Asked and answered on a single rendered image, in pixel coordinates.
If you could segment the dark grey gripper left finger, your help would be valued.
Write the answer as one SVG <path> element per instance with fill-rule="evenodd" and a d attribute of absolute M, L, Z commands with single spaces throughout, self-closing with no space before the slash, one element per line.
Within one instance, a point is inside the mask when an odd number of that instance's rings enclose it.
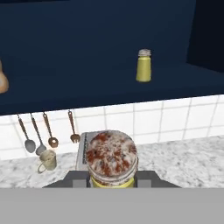
<path fill-rule="evenodd" d="M 50 185 L 48 188 L 88 188 L 90 175 L 87 171 L 69 171 L 67 175 Z"/>

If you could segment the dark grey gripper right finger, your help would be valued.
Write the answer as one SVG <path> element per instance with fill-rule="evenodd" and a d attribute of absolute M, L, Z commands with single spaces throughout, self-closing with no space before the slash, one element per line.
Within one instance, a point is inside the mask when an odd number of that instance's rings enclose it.
<path fill-rule="evenodd" d="M 166 180 L 162 180 L 154 171 L 137 171 L 134 187 L 138 188 L 179 188 Z"/>

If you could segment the yellow shaker with speckled lid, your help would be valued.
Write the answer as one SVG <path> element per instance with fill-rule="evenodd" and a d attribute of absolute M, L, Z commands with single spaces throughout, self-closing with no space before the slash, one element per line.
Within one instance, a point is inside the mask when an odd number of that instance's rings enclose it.
<path fill-rule="evenodd" d="M 86 150 L 87 170 L 94 187 L 133 187 L 138 170 L 137 147 L 130 136 L 119 130 L 97 134 Z"/>

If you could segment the yellow shaker with grey lid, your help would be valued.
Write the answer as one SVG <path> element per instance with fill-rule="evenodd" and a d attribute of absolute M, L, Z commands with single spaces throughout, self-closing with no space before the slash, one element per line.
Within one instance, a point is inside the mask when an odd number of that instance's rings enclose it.
<path fill-rule="evenodd" d="M 148 49 L 141 49 L 138 52 L 136 80 L 139 82 L 151 80 L 151 51 Z"/>

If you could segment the orange condiment bottle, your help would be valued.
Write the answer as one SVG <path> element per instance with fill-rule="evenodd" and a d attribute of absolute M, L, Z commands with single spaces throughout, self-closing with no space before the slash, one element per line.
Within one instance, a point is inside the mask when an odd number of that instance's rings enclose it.
<path fill-rule="evenodd" d="M 4 74 L 2 61 L 0 60 L 0 94 L 4 94 L 9 89 L 9 81 Z"/>

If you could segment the dark blue open cabinet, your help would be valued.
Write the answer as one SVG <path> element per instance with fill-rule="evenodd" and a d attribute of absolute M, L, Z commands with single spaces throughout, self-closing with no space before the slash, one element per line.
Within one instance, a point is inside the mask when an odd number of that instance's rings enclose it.
<path fill-rule="evenodd" d="M 224 41 L 196 24 L 206 0 L 0 0 L 0 115 L 224 95 Z M 138 52 L 151 80 L 139 82 Z"/>

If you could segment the silver toaster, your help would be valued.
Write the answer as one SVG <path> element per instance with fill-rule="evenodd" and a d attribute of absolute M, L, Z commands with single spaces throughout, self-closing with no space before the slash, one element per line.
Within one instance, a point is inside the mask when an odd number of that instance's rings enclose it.
<path fill-rule="evenodd" d="M 98 134 L 99 131 L 92 131 L 92 132 L 84 132 L 80 135 L 80 143 L 76 159 L 77 171 L 86 171 L 88 169 L 86 162 L 86 149 L 90 141 Z"/>

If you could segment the beige mug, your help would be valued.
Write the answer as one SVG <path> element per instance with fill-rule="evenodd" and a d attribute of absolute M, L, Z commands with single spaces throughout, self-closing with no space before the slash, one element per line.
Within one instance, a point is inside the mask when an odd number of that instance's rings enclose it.
<path fill-rule="evenodd" d="M 38 174 L 44 171 L 53 171 L 57 166 L 56 153 L 53 150 L 45 150 L 39 156 L 41 164 L 38 167 Z"/>

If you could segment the brown fork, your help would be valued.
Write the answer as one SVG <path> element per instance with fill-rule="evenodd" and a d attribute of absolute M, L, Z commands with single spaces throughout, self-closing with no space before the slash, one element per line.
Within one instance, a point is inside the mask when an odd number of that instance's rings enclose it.
<path fill-rule="evenodd" d="M 81 140 L 81 137 L 79 134 L 75 133 L 73 113 L 71 110 L 68 111 L 68 117 L 71 124 L 72 132 L 73 132 L 73 134 L 70 136 L 70 139 L 72 140 L 74 144 L 77 144 Z"/>

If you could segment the brown slotted spoon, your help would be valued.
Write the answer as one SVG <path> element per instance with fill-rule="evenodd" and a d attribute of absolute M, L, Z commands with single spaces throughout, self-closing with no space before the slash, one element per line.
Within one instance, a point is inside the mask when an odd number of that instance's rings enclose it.
<path fill-rule="evenodd" d="M 50 123 L 49 123 L 47 114 L 43 113 L 43 117 L 44 117 L 45 125 L 46 125 L 48 133 L 49 133 L 48 143 L 52 148 L 57 148 L 59 145 L 59 140 L 52 135 L 52 131 L 51 131 L 51 127 L 50 127 Z"/>

